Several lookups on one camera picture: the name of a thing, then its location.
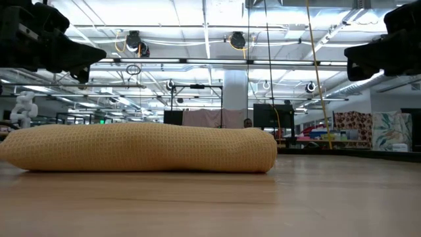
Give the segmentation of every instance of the yellow cable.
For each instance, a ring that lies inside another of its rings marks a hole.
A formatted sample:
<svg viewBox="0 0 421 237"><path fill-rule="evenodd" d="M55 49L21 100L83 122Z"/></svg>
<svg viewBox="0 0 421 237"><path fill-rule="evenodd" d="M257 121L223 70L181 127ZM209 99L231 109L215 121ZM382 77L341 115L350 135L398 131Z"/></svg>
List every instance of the yellow cable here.
<svg viewBox="0 0 421 237"><path fill-rule="evenodd" d="M251 45L246 49L246 48L243 48L243 49L237 49L236 47L234 47L233 45L232 45L232 43L231 43L231 37L232 36L229 36L229 38L228 38L228 42L230 43L230 45L231 45L231 47L233 48L233 49L235 49L235 50L239 50L239 51L243 51L243 56L244 56L244 59L245 59L245 51L246 50L248 50L248 49L250 49L251 48Z"/></svg>
<svg viewBox="0 0 421 237"><path fill-rule="evenodd" d="M123 50L121 50L121 49L119 49L119 48L118 48L118 46L117 46L117 42L114 42L114 46L116 47L116 50L117 50L118 52L120 52L120 53L123 53L123 52L124 52L124 50L126 50L126 39L127 39L127 36L126 36L124 39L125 39L125 40L124 40Z"/></svg>
<svg viewBox="0 0 421 237"><path fill-rule="evenodd" d="M279 114L278 114L275 107L274 107L274 110L275 110L275 113L276 113L276 117L278 118L279 144L281 144L281 122L279 121Z"/></svg>
<svg viewBox="0 0 421 237"><path fill-rule="evenodd" d="M310 1L309 0L306 0L306 6L307 6L307 16L309 18L309 28L310 28L310 37L311 37L311 49L313 50L313 61L314 61L314 66L316 67L316 78L317 78L318 94L320 96L320 102L322 103L324 123L326 124L326 130L328 131L329 149L332 149L332 138L330 137L329 122L328 122L328 118L326 116L326 107L324 106L322 88L320 87L320 79L319 79L319 76L318 76L318 68L317 68L317 60L316 60L316 50L314 50L314 38L313 38L313 31L312 31L311 22L310 22Z"/></svg>
<svg viewBox="0 0 421 237"><path fill-rule="evenodd" d="M141 45L139 43L139 47L137 49L137 56L140 57L140 51L142 50Z"/></svg>

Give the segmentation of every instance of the monitor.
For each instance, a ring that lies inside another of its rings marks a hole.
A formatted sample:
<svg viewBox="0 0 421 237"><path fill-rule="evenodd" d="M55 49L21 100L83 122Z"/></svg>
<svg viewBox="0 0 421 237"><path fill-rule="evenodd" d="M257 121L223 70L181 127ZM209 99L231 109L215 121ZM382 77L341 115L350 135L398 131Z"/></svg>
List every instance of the monitor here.
<svg viewBox="0 0 421 237"><path fill-rule="evenodd" d="M276 111L279 114L281 128L294 127L294 108L292 105L275 105ZM253 126L257 128L277 128L278 117L269 104L254 104L253 105Z"/></svg>

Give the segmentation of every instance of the rope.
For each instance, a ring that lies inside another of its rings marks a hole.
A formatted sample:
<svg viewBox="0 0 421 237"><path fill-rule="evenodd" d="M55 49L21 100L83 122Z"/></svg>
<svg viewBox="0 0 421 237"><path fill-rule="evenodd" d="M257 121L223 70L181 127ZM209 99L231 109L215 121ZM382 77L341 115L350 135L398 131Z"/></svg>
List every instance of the rope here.
<svg viewBox="0 0 421 237"><path fill-rule="evenodd" d="M316 78L317 78L318 94L320 96L320 102L322 103L323 116L324 116L324 124L326 124L326 130L328 131L329 149L332 149L332 139L330 138L329 123L328 123L328 118L326 116L326 107L324 105L322 88L320 87L320 79L319 79L319 76L318 76L316 50L314 49L313 31L312 31L311 22L310 22L310 1L309 0L306 0L306 6L307 6L307 17L309 18L309 28L310 28L310 37L311 37L311 49L313 51L314 67L316 68Z"/></svg>

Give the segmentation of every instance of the curtain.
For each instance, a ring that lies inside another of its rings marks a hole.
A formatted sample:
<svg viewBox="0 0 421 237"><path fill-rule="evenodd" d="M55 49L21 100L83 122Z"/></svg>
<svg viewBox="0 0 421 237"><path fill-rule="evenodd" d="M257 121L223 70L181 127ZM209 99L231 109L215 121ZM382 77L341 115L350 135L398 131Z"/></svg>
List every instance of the curtain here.
<svg viewBox="0 0 421 237"><path fill-rule="evenodd" d="M245 110L222 110L223 128L243 128ZM183 126L218 128L221 124L221 110L200 109L183 112Z"/></svg>
<svg viewBox="0 0 421 237"><path fill-rule="evenodd" d="M373 150L393 151L393 144L412 149L412 117L400 111L373 114Z"/></svg>
<svg viewBox="0 0 421 237"><path fill-rule="evenodd" d="M356 111L335 113L335 127L338 130L358 130L361 142L349 143L346 148L371 149L372 143L372 115Z"/></svg>

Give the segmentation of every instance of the fluorescent light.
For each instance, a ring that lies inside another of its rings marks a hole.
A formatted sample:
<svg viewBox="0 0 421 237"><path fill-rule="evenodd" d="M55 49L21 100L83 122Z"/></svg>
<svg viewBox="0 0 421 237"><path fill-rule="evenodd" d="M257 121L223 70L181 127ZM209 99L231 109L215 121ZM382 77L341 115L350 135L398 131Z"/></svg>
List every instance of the fluorescent light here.
<svg viewBox="0 0 421 237"><path fill-rule="evenodd" d="M121 59L122 63L179 63L179 59Z"/></svg>
<svg viewBox="0 0 421 237"><path fill-rule="evenodd" d="M255 60L253 64L268 65L269 60ZM271 61L272 65L313 65L312 61Z"/></svg>
<svg viewBox="0 0 421 237"><path fill-rule="evenodd" d="M246 60L213 60L213 59L188 59L187 63L212 63L212 64L246 64Z"/></svg>
<svg viewBox="0 0 421 237"><path fill-rule="evenodd" d="M101 59L98 63L113 63L114 59Z"/></svg>
<svg viewBox="0 0 421 237"><path fill-rule="evenodd" d="M347 62L320 62L320 66L347 66Z"/></svg>
<svg viewBox="0 0 421 237"><path fill-rule="evenodd" d="M84 102L79 102L80 105L86 106L86 107L97 107L98 105L96 104L92 104L92 103L84 103Z"/></svg>
<svg viewBox="0 0 421 237"><path fill-rule="evenodd" d="M177 96L174 96L174 98L186 98L186 99L193 99L194 98L194 96L189 96L189 95L177 95Z"/></svg>
<svg viewBox="0 0 421 237"><path fill-rule="evenodd" d="M58 98L61 99L62 101L73 103L73 101L71 101L69 99L66 99L66 98L63 98L63 97L58 97Z"/></svg>
<svg viewBox="0 0 421 237"><path fill-rule="evenodd" d="M88 97L120 97L119 95L87 95Z"/></svg>
<svg viewBox="0 0 421 237"><path fill-rule="evenodd" d="M24 87L31 90L39 91L39 92L51 92L50 90L42 86L24 86Z"/></svg>
<svg viewBox="0 0 421 237"><path fill-rule="evenodd" d="M126 98L123 98L123 97L121 97L121 98L118 98L117 99L120 103L123 103L123 104L125 104L125 105L131 105L132 103L130 103L130 101L128 101Z"/></svg>
<svg viewBox="0 0 421 237"><path fill-rule="evenodd" d="M54 97L83 97L84 95L59 95L59 94L52 94L51 96Z"/></svg>
<svg viewBox="0 0 421 237"><path fill-rule="evenodd" d="M157 95L125 95L124 97L127 97L127 98L156 98Z"/></svg>
<svg viewBox="0 0 421 237"><path fill-rule="evenodd" d="M312 101L320 101L320 99L311 99ZM323 98L324 101L347 101L347 99L326 99Z"/></svg>

